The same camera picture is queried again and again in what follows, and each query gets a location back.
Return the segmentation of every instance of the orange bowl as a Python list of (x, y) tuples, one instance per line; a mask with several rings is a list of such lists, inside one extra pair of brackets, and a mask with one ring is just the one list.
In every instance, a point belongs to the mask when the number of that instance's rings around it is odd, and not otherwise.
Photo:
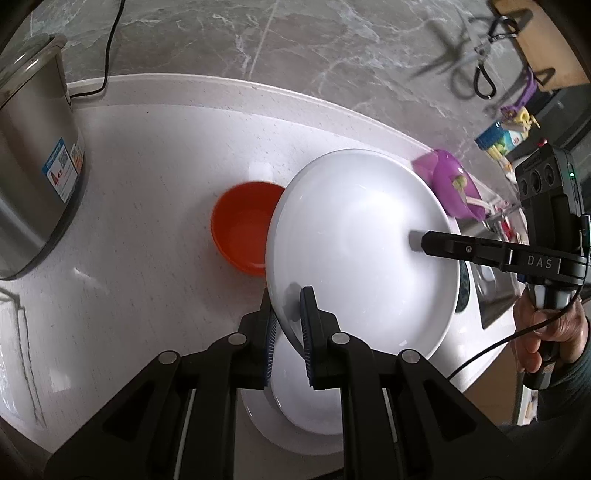
[(217, 249), (238, 270), (265, 276), (265, 248), (271, 217), (285, 188), (249, 181), (225, 192), (213, 208), (211, 229)]

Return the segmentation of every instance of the stainless steel rice cooker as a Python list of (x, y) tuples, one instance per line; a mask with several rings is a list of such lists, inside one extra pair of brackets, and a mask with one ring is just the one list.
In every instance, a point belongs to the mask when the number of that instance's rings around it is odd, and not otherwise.
[(63, 35), (0, 56), (0, 278), (26, 271), (52, 238), (80, 180), (84, 139), (61, 61)]

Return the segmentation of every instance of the purple bowl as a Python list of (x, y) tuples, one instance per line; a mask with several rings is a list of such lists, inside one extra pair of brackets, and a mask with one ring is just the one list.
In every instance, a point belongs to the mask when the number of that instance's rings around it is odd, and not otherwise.
[(416, 159), (413, 169), (427, 183), (449, 216), (455, 218), (474, 218), (483, 221), (486, 210), (478, 205), (465, 204), (453, 186), (454, 179), (463, 175), (467, 185), (464, 193), (467, 197), (479, 200), (480, 193), (470, 175), (464, 170), (460, 161), (446, 150), (435, 150)]

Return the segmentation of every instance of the person's arm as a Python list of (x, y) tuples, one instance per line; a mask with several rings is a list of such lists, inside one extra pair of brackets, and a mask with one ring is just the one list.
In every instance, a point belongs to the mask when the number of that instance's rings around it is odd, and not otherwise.
[[(517, 330), (543, 322), (555, 312), (536, 311), (527, 290), (515, 303), (513, 315)], [(538, 419), (548, 420), (571, 413), (591, 401), (591, 346), (589, 322), (580, 299), (569, 311), (543, 330), (512, 342), (519, 371), (536, 372), (541, 366), (540, 341), (560, 342), (560, 360), (550, 386), (539, 392)]]

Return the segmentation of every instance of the silver screw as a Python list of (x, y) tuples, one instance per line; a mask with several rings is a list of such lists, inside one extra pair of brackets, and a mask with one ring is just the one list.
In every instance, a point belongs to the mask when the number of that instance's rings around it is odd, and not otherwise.
[(160, 355), (158, 355), (158, 362), (160, 362), (163, 365), (170, 365), (175, 363), (175, 361), (177, 360), (177, 352), (173, 352), (172, 350), (167, 350), (165, 352), (162, 352)]
[(243, 345), (246, 343), (246, 335), (243, 333), (233, 333), (228, 337), (228, 342), (232, 345)]
[(343, 332), (333, 333), (333, 336), (330, 338), (333, 343), (336, 343), (337, 345), (346, 345), (350, 340), (349, 335)]
[(408, 364), (416, 364), (421, 359), (421, 356), (416, 350), (405, 350), (402, 352), (402, 360)]

